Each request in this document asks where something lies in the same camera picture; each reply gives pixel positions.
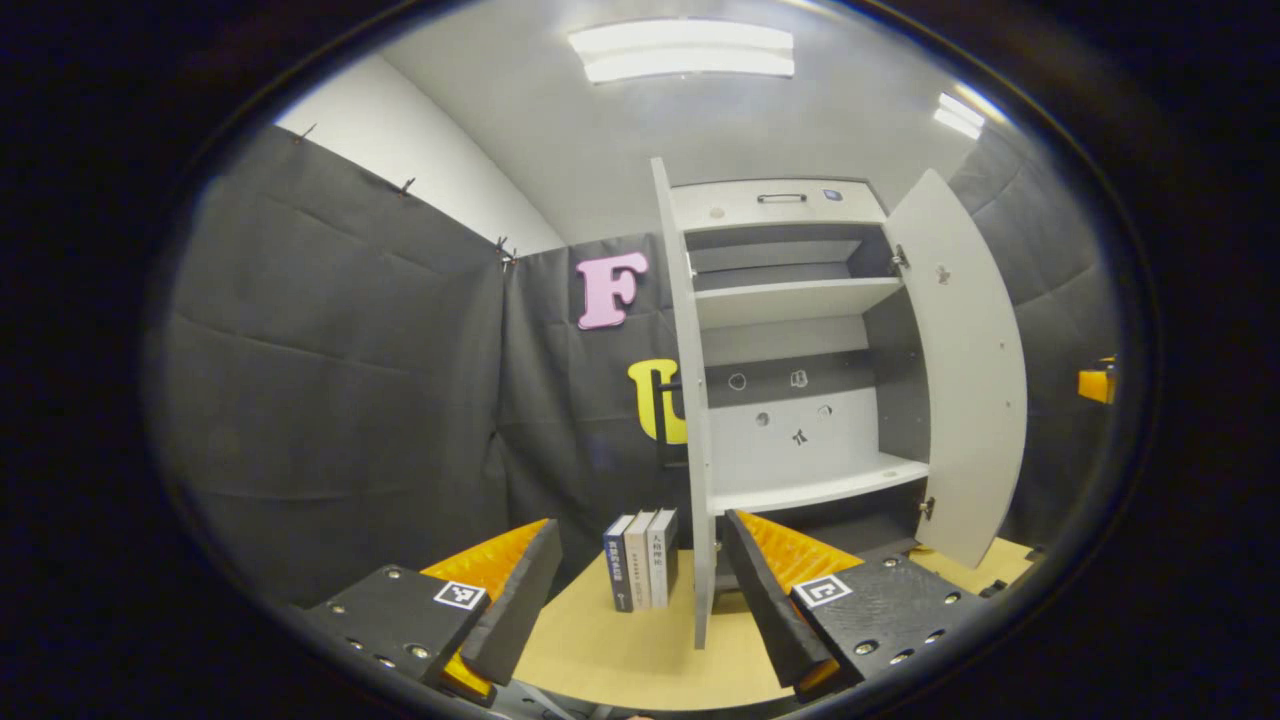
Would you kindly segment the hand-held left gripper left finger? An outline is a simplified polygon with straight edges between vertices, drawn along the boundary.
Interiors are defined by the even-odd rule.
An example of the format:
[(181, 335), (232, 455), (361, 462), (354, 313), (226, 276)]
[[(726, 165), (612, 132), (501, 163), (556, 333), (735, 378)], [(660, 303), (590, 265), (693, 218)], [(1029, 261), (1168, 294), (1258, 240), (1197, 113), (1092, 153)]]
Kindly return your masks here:
[(376, 568), (302, 616), (411, 682), (479, 706), (508, 685), (563, 557), (544, 518), (429, 568)]

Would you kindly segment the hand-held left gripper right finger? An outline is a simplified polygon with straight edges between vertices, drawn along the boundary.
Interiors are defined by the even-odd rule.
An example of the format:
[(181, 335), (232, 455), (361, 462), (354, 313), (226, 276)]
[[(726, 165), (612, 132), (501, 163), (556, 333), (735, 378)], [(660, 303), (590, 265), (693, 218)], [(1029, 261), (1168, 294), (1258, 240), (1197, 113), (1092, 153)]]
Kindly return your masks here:
[(740, 510), (722, 515), (722, 550), (780, 685), (801, 702), (933, 655), (988, 601), (908, 553), (860, 559)]

